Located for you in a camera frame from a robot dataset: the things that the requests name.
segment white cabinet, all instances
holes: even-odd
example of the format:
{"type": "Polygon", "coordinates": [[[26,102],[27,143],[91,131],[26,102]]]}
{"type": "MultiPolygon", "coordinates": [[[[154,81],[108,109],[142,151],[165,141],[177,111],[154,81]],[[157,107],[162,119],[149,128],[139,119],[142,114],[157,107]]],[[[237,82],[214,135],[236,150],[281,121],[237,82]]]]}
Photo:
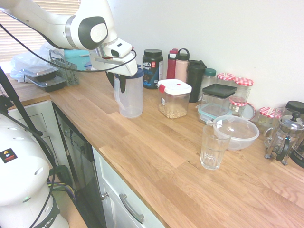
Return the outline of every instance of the white cabinet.
{"type": "MultiPolygon", "coordinates": [[[[44,101],[36,104],[27,105],[24,108],[27,111],[30,119],[32,120],[37,130],[43,133],[43,136],[41,138],[43,138],[51,148],[53,154],[55,155],[56,164],[65,165],[70,170],[52,102],[44,101]]],[[[9,110],[9,115],[14,119],[20,121],[22,124],[26,125],[25,121],[23,120],[21,114],[17,109],[9,110]]]]}
{"type": "Polygon", "coordinates": [[[97,150],[93,152],[100,192],[108,194],[103,200],[107,228],[164,228],[97,150]]]}

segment chickpeas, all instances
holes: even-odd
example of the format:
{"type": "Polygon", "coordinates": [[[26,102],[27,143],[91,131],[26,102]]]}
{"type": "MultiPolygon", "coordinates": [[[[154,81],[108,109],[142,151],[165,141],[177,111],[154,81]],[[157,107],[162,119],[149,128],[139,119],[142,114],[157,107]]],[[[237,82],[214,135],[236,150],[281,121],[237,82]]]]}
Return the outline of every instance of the chickpeas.
{"type": "Polygon", "coordinates": [[[165,106],[160,104],[158,105],[158,110],[170,119],[180,118],[187,114],[187,111],[178,104],[167,103],[165,106]]]}

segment dishwasher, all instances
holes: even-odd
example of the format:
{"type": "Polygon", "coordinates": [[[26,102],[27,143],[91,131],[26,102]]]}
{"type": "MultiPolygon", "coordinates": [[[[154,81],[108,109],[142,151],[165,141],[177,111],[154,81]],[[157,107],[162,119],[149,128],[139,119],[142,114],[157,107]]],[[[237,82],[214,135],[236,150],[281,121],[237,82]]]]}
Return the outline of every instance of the dishwasher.
{"type": "Polygon", "coordinates": [[[53,103],[76,189],[76,207],[89,228],[106,228],[92,145],[53,103]]]}

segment teal container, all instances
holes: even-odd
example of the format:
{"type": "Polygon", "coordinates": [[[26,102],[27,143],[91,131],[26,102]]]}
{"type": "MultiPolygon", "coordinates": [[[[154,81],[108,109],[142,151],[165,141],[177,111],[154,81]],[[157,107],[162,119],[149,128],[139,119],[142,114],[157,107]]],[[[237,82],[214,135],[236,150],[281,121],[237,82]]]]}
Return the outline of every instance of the teal container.
{"type": "Polygon", "coordinates": [[[90,62],[89,51],[86,50],[64,50],[65,60],[77,65],[78,70],[86,70],[85,64],[90,62]]]}

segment plastic bowl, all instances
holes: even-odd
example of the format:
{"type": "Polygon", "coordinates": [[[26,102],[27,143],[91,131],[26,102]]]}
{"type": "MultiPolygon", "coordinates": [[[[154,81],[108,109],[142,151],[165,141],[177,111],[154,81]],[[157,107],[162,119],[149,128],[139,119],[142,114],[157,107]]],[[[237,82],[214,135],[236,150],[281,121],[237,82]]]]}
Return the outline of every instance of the plastic bowl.
{"type": "Polygon", "coordinates": [[[230,132],[225,132],[225,128],[217,129],[218,137],[231,135],[228,150],[241,150],[250,146],[253,141],[260,135],[258,128],[249,120],[238,116],[224,115],[214,119],[214,124],[220,124],[227,127],[230,132]]]}

